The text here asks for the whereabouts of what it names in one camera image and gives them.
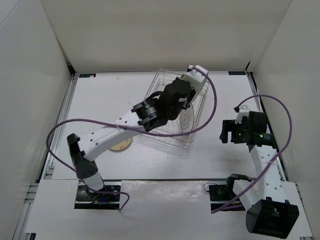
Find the wire dish rack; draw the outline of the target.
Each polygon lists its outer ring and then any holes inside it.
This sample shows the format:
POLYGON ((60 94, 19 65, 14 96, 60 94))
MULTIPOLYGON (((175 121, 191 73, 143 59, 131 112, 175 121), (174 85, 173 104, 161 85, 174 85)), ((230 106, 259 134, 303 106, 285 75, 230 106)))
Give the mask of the wire dish rack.
MULTIPOLYGON (((168 71, 164 69, 160 69, 155 73, 155 76, 148 88, 148 91, 145 94, 145 97, 149 97, 151 94, 155 92, 160 92, 165 89, 165 87, 172 83, 177 77, 180 77, 182 74, 179 72, 168 71)), ((199 127, 200 118, 202 115, 203 107, 205 104, 206 96, 208 87, 210 86, 209 82, 207 81, 204 84, 204 87, 196 97, 196 99, 192 102, 194 108, 194 125, 193 130, 199 127)), ((166 125, 161 126, 152 130, 155 134, 181 134, 184 133, 182 136, 174 136, 174 137, 157 137, 146 135, 147 138, 153 139, 155 141, 160 141, 165 144, 172 145, 174 147, 179 147, 182 149, 188 149, 190 144, 193 142, 195 138, 195 133, 186 134, 186 132, 181 132, 179 127, 179 115, 175 120, 169 120, 166 125)))

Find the cream floral plate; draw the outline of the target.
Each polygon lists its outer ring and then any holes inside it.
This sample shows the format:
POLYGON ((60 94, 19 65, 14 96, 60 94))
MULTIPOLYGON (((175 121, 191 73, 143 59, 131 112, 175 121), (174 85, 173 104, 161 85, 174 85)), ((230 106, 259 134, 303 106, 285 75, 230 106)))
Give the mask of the cream floral plate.
POLYGON ((109 150, 113 151, 113 152, 123 151, 123 150, 127 149, 131 145, 132 141, 133 141, 133 138, 130 137, 130 138, 128 138, 128 139, 126 139, 126 140, 124 140, 124 141, 112 146, 109 150))

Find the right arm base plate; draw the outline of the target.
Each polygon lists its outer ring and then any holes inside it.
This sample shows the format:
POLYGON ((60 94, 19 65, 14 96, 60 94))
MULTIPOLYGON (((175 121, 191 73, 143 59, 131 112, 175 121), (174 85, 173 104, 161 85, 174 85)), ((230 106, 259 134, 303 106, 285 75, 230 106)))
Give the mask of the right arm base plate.
POLYGON ((236 196, 233 192, 233 186, 235 181, 240 180, 252 182, 246 175, 233 173, 226 179, 226 183, 224 184, 207 182, 203 185, 203 190, 209 194, 211 211, 222 207, 236 196))

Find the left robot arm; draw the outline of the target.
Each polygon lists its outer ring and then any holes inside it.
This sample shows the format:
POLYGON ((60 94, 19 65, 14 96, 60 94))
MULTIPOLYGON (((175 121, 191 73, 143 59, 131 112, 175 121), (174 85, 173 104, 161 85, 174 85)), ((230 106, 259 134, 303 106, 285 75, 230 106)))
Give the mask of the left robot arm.
POLYGON ((114 145, 175 120, 190 106, 198 92, 198 87, 177 77, 162 91, 156 91, 134 105, 115 121, 115 127, 104 126, 84 136, 70 134, 67 137, 70 157, 76 176, 87 186, 87 194, 93 200, 100 200, 105 194, 105 184, 95 163, 97 157, 114 145))

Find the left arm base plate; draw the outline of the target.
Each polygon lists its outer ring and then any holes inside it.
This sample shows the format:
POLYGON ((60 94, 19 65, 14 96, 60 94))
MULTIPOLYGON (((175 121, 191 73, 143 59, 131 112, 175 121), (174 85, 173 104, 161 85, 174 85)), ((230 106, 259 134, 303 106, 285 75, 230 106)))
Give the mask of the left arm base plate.
POLYGON ((78 210, 117 210, 120 208, 121 190, 119 183, 108 184, 105 182, 104 188, 100 191, 112 192, 110 194, 102 194, 91 192, 84 183, 79 183, 76 191, 74 209, 78 210))

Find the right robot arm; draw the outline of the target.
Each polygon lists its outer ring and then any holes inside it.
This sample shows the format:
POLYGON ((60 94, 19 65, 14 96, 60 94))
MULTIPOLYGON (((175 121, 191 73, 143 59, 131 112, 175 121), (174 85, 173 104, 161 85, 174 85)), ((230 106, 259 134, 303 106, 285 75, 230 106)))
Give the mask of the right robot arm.
POLYGON ((223 120, 219 138, 224 144, 246 144, 254 163, 257 183, 239 197, 246 211, 247 231, 286 239, 300 213, 282 187, 278 165, 272 160, 277 143, 274 135, 267 132, 267 124, 266 113, 241 106, 236 119, 223 120))

